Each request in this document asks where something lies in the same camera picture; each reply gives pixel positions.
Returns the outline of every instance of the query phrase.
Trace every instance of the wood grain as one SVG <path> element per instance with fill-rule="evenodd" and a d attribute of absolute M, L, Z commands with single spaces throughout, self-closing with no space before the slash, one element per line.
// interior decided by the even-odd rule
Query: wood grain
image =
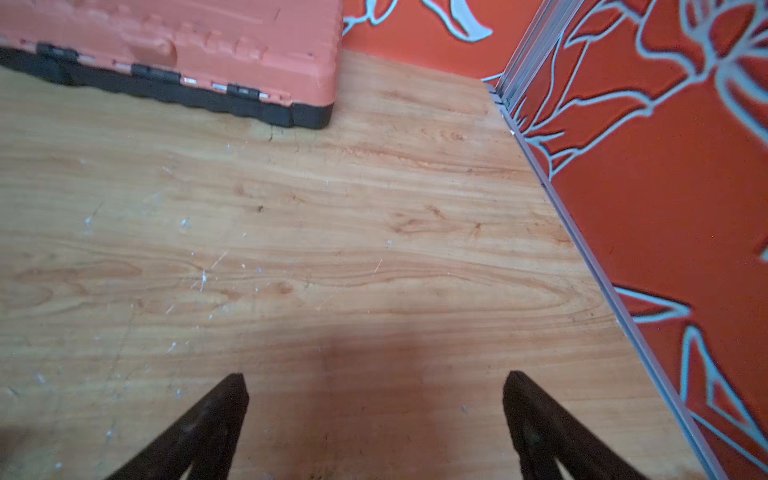
<path fill-rule="evenodd" d="M 4 478 L 103 478 L 229 372 L 231 478 L 519 478 L 511 369 L 700 478 L 476 81 L 345 53 L 324 131 L 0 87 Z"/>

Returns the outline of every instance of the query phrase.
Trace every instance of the orange toolbox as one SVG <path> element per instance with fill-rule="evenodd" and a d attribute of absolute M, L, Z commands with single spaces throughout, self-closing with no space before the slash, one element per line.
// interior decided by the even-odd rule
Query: orange toolbox
<path fill-rule="evenodd" d="M 58 84 L 322 128 L 343 0 L 0 0 L 0 65 Z"/>

